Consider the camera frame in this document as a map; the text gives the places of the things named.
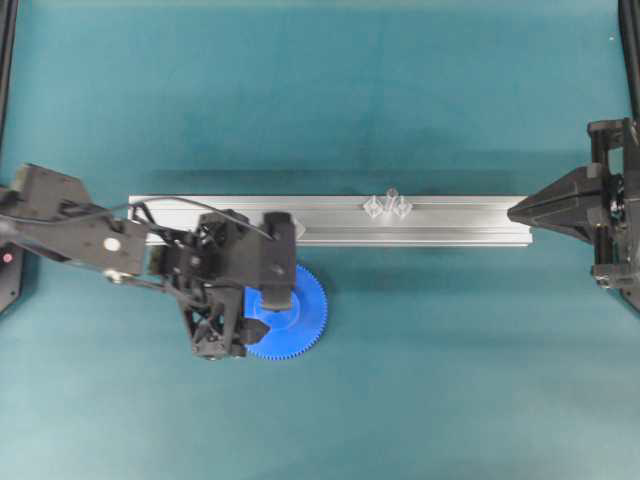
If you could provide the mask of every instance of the black cable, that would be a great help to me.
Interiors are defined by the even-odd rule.
[[[0,213],[0,219],[11,220],[11,221],[20,222],[20,223],[30,223],[32,225],[68,225],[70,223],[84,222],[87,220],[91,220],[92,218],[104,217],[108,213],[114,212],[116,210],[123,210],[125,208],[136,208],[136,207],[140,207],[141,205],[146,205],[147,203],[156,202],[159,200],[175,200],[178,202],[188,203],[189,205],[194,205],[196,207],[210,210],[212,212],[217,213],[222,218],[225,218],[230,222],[233,222],[245,228],[248,228],[249,230],[252,230],[257,234],[262,235],[265,238],[268,238],[269,240],[274,239],[271,235],[269,235],[267,232],[265,232],[261,228],[258,228],[255,225],[251,225],[249,222],[245,222],[244,220],[240,220],[239,218],[236,218],[233,215],[225,213],[222,210],[219,210],[205,203],[197,202],[195,200],[189,200],[188,198],[174,197],[174,196],[152,197],[152,198],[147,198],[146,200],[140,200],[139,202],[135,202],[135,203],[123,203],[120,205],[116,205],[115,207],[101,209],[98,212],[86,213],[86,214],[77,215],[71,218],[63,218],[59,220],[43,220],[40,218],[17,217],[14,215],[6,215],[2,213]]]

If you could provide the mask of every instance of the teal mat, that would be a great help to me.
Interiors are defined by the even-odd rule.
[[[629,113],[616,2],[23,1],[2,152],[129,194],[526,194]],[[628,479],[640,323],[587,245],[303,249],[329,328],[192,358],[173,300],[29,260],[3,479]]]

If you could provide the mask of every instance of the screw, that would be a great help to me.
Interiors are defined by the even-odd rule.
[[[271,271],[273,273],[275,273],[276,275],[278,275],[279,277],[281,277],[282,275],[284,275],[284,268],[282,268],[280,265],[278,265],[277,263],[274,263],[273,265],[271,265]]]

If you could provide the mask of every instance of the gear teeth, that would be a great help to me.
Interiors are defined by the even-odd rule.
[[[317,315],[317,320],[314,320],[314,324],[312,325],[313,329],[317,329],[313,335],[309,338],[304,339],[304,343],[302,345],[299,345],[299,348],[297,350],[294,350],[292,352],[287,352],[287,353],[283,353],[283,354],[273,354],[271,352],[269,353],[265,353],[262,351],[262,349],[259,348],[260,343],[256,344],[256,345],[247,345],[247,349],[249,350],[249,352],[258,358],[263,358],[265,360],[288,360],[291,358],[295,358],[298,357],[300,355],[302,355],[303,353],[305,353],[306,351],[308,351],[311,347],[313,347],[318,340],[320,339],[320,337],[323,335],[323,333],[326,330],[327,327],[327,320],[328,320],[328,303],[327,303],[327,294],[324,290],[324,287],[322,286],[322,284],[318,281],[318,279],[315,277],[315,275],[313,275],[308,269],[306,269],[305,267],[301,266],[301,265],[297,265],[297,269],[298,269],[298,278],[300,278],[302,275],[300,275],[301,273],[306,276],[307,278],[305,280],[303,280],[303,285],[304,282],[306,281],[310,281],[312,282],[312,288],[314,291],[312,292],[307,292],[309,295],[312,295],[315,297],[315,300],[320,303],[320,305],[318,305],[317,307],[320,307],[320,311],[318,311],[318,309],[316,309],[315,311],[312,312],[307,312],[307,314],[309,315]]]

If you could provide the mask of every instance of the metal frame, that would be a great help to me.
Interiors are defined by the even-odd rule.
[[[507,210],[524,197],[400,197],[395,192],[393,201],[393,192],[390,190],[381,200],[375,196],[183,198],[234,210],[255,224],[265,212],[289,212],[301,247],[523,247],[533,241],[529,227],[507,217]],[[129,202],[148,198],[154,197],[134,195]],[[172,200],[151,202],[149,209],[157,223],[181,230],[193,229],[203,213],[200,208]]]
[[[0,1],[0,151],[4,139],[18,4],[18,0]],[[20,247],[0,245],[0,313],[20,296],[23,258]]]

